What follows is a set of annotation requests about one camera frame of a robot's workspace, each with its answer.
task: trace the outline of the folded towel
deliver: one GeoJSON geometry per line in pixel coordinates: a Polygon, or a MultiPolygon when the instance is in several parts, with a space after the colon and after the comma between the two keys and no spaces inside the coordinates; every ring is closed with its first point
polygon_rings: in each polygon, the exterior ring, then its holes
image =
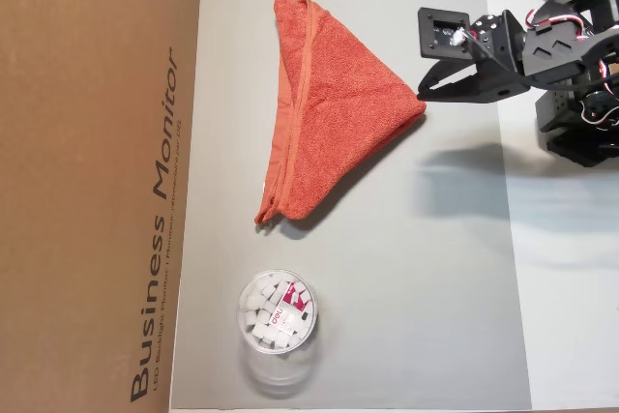
{"type": "Polygon", "coordinates": [[[306,217],[336,182],[426,109],[341,23],[310,0],[275,0],[280,90],[256,223],[306,217]]]}

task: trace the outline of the gray surface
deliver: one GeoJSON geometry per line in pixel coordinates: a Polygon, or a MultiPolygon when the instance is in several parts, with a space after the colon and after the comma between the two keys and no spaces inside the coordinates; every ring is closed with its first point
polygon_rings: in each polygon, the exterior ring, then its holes
{"type": "MultiPolygon", "coordinates": [[[[486,9],[315,1],[413,89],[431,65],[417,10],[486,9]]],[[[430,103],[310,220],[257,232],[278,58],[273,0],[201,0],[172,406],[530,408],[496,107],[430,103]],[[289,399],[257,393],[239,363],[238,294],[271,268],[302,275],[320,302],[321,359],[289,399]]]]}

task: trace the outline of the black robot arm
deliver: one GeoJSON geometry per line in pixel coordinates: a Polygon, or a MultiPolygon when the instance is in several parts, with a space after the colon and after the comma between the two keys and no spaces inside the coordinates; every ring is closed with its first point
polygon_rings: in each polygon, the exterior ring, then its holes
{"type": "Polygon", "coordinates": [[[492,103],[551,89],[536,103],[548,150],[584,166],[619,156],[619,83],[609,77],[619,61],[619,0],[548,0],[526,17],[526,30],[507,10],[472,24],[459,12],[421,8],[418,16],[421,55],[439,60],[420,99],[492,103]],[[439,85],[470,65],[476,73],[439,85]]]}

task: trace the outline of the cardboard box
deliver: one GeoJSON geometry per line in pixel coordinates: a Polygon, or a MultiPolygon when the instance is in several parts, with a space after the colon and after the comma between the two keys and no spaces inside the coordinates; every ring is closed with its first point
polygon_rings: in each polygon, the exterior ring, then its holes
{"type": "Polygon", "coordinates": [[[168,409],[198,3],[0,3],[0,411],[168,409]]]}

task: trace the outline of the white table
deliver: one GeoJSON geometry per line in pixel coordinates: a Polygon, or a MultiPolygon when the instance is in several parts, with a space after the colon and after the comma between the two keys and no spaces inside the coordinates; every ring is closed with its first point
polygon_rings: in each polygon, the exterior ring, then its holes
{"type": "MultiPolygon", "coordinates": [[[[520,20],[541,3],[487,0],[489,13],[509,9],[520,20]]],[[[616,406],[619,163],[585,170],[543,151],[534,106],[542,93],[499,104],[533,408],[616,406]]]]}

